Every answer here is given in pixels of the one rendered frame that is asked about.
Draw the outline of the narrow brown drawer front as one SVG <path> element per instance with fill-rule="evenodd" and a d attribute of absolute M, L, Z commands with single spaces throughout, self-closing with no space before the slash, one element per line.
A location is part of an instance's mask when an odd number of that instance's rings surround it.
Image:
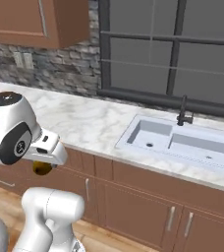
<path fill-rule="evenodd" d="M 74 149 L 67 149 L 67 153 L 68 160 L 65 164 L 66 167 L 84 174 L 95 175 L 93 155 Z"/>

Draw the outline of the dark framed window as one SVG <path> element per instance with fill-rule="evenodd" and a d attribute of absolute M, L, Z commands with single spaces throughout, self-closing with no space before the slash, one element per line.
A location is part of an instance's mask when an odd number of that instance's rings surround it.
<path fill-rule="evenodd" d="M 224 0 L 98 0 L 106 95 L 224 117 Z"/>

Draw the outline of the black tap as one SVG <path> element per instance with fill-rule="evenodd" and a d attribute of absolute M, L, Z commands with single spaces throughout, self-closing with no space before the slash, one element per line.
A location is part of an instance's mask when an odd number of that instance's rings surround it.
<path fill-rule="evenodd" d="M 183 126 L 184 123 L 192 124 L 193 121 L 194 121 L 194 117 L 193 116 L 188 117 L 186 115 L 187 99 L 188 98 L 185 95 L 182 97 L 182 103 L 181 103 L 180 113 L 177 116 L 177 125 L 178 126 Z"/>

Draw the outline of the white double sink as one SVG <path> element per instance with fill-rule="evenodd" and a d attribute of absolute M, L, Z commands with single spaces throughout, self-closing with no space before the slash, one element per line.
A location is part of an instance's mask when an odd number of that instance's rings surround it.
<path fill-rule="evenodd" d="M 224 175 L 224 131 L 136 115 L 117 149 L 171 159 Z"/>

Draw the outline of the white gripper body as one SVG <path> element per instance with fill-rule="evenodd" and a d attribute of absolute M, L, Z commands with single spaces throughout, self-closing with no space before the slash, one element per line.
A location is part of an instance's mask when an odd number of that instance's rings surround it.
<path fill-rule="evenodd" d="M 28 159 L 43 161 L 56 165 L 66 163 L 68 154 L 60 141 L 55 143 L 40 142 L 32 144 L 28 149 Z"/>

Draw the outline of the brown wall cupboard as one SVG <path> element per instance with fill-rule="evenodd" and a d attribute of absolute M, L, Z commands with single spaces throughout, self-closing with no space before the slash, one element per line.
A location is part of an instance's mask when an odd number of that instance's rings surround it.
<path fill-rule="evenodd" d="M 38 0 L 0 0 L 0 43 L 65 48 L 89 38 L 88 0 L 42 0 L 47 37 Z"/>

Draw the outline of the white wall switch plate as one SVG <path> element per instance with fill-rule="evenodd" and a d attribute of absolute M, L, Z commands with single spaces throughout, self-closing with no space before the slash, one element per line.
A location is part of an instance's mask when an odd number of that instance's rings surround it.
<path fill-rule="evenodd" d="M 25 53 L 24 60 L 25 60 L 26 67 L 28 69 L 32 69 L 33 68 L 32 55 L 30 53 Z"/>
<path fill-rule="evenodd" d="M 17 65 L 18 68 L 23 68 L 24 67 L 23 57 L 22 57 L 21 52 L 15 52 L 14 53 L 14 59 L 15 59 L 15 62 L 16 62 L 16 65 Z"/>

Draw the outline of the wide brown false drawer front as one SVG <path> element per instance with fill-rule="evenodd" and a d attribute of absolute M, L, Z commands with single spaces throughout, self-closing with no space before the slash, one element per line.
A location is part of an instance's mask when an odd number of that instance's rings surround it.
<path fill-rule="evenodd" d="M 113 162 L 117 183 L 224 216 L 224 191 L 122 162 Z"/>

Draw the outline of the brown cupboard door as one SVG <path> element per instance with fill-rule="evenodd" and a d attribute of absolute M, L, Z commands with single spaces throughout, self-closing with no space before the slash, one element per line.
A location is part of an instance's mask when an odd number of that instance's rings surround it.
<path fill-rule="evenodd" d="M 172 252 L 183 207 L 175 202 L 109 182 L 98 182 L 99 224 L 160 252 Z M 176 207 L 171 231 L 170 209 Z"/>
<path fill-rule="evenodd" d="M 194 217 L 188 237 L 184 237 L 190 212 Z M 173 252 L 224 252 L 224 218 L 184 208 Z"/>
<path fill-rule="evenodd" d="M 89 178 L 89 201 L 87 201 L 85 193 L 87 178 Z M 52 187 L 81 195 L 85 201 L 84 220 L 92 223 L 98 222 L 96 185 L 93 178 L 74 171 L 58 170 L 52 173 Z"/>

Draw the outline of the yellow lemon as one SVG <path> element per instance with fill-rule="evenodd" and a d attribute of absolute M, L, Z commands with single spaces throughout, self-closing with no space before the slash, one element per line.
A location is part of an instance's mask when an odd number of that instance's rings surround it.
<path fill-rule="evenodd" d="M 52 170 L 52 165 L 47 162 L 35 161 L 32 164 L 32 170 L 37 175 L 46 175 Z"/>

